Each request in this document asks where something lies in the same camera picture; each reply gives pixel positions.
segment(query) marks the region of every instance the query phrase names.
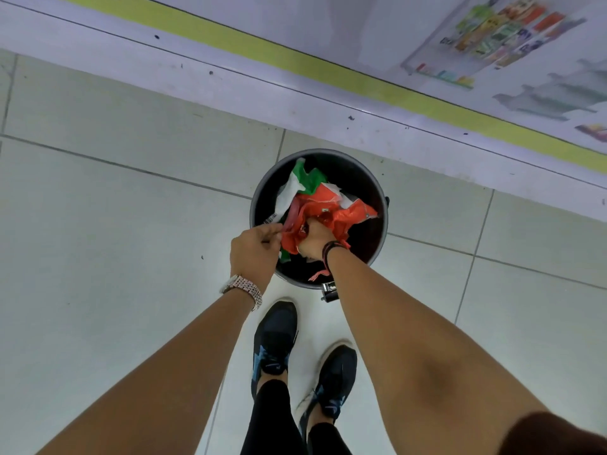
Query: wristwatch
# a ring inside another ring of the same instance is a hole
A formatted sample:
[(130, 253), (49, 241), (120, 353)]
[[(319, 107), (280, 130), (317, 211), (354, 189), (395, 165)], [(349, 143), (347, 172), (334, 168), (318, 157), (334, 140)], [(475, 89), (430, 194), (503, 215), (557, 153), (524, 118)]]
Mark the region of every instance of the wristwatch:
[(251, 311), (255, 311), (262, 305), (262, 292), (259, 288), (250, 282), (248, 279), (243, 278), (239, 275), (232, 276), (228, 282), (224, 284), (224, 286), (219, 291), (220, 294), (225, 294), (227, 291), (232, 289), (240, 289), (244, 290), (247, 294), (249, 294), (253, 300), (255, 301), (255, 306)]

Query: yellow stripe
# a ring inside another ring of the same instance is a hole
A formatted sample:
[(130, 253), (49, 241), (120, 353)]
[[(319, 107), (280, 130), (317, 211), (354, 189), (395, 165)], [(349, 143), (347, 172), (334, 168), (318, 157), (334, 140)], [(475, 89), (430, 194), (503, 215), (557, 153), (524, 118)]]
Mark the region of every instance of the yellow stripe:
[(423, 114), (436, 121), (607, 173), (607, 156), (600, 153), (493, 116), (476, 113), (419, 92), (383, 82), (169, 6), (163, 6), (150, 0), (66, 1), (233, 52), (370, 99)]

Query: barcode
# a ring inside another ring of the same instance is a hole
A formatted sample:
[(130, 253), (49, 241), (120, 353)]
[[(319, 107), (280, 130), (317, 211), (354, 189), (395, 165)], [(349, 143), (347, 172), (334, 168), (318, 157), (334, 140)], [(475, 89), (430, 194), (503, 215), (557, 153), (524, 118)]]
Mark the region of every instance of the barcode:
[(272, 221), (276, 218), (276, 213), (272, 214), (271, 216), (269, 216), (266, 220), (263, 221), (264, 224), (266, 223), (272, 223)]

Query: blue sneaker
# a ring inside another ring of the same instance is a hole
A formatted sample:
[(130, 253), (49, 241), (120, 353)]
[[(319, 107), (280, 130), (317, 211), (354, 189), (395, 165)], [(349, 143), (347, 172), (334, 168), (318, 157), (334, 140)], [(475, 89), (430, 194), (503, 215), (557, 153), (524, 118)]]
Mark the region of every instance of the blue sneaker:
[(295, 411), (295, 422), (304, 443), (307, 443), (308, 419), (316, 403), (320, 403), (322, 413), (333, 422), (339, 417), (356, 380), (357, 360), (356, 351), (347, 341), (333, 344), (324, 353), (318, 382)]
[(251, 394), (257, 395), (262, 371), (281, 375), (288, 370), (289, 355), (297, 338), (297, 307), (292, 300), (276, 301), (260, 321), (253, 344)]

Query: finger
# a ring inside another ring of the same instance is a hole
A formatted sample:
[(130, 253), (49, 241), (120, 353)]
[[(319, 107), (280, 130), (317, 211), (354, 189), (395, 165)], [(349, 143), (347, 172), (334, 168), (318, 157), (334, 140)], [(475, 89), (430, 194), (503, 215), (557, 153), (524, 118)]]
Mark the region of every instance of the finger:
[(268, 223), (254, 227), (252, 230), (261, 241), (268, 241), (269, 238), (282, 230), (282, 223)]
[(277, 233), (276, 235), (274, 235), (269, 242), (270, 249), (272, 249), (272, 251), (276, 251), (276, 252), (280, 251), (280, 242), (281, 241), (282, 241), (282, 236), (280, 233)]

